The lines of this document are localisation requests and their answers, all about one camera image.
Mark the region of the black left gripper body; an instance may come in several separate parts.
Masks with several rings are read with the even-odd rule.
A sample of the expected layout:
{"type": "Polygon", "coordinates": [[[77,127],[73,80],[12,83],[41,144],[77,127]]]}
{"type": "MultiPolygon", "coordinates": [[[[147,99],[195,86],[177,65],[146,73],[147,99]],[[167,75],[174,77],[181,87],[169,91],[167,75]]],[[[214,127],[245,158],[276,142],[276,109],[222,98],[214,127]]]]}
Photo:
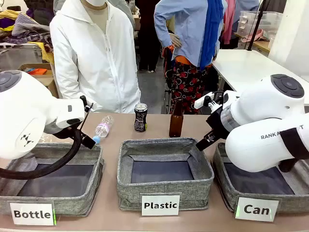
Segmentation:
{"type": "Polygon", "coordinates": [[[89,149],[92,149],[96,144],[96,142],[92,138],[83,133],[81,130],[74,131],[74,141],[77,142],[79,145],[83,145],[89,149]]]}

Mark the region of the blue-shirt person's right hand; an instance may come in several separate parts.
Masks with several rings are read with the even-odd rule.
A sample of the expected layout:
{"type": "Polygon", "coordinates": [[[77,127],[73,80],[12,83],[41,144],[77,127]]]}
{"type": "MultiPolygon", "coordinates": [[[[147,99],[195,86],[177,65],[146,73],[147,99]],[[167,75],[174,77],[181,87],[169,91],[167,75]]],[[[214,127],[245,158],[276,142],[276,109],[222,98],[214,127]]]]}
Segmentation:
{"type": "Polygon", "coordinates": [[[182,47],[182,42],[180,40],[180,37],[174,33],[169,33],[171,46],[174,48],[180,48],[182,47]]]}

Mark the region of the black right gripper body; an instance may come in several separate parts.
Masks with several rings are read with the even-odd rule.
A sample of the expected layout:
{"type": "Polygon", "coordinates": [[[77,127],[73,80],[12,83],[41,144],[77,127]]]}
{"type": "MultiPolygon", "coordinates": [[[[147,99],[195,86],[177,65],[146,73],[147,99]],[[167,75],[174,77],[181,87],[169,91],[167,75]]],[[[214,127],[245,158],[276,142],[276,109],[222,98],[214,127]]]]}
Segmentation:
{"type": "Polygon", "coordinates": [[[218,107],[211,112],[206,122],[211,127],[211,131],[205,135],[209,145],[212,145],[219,139],[226,139],[233,130],[233,116],[230,107],[225,109],[218,107]]]}

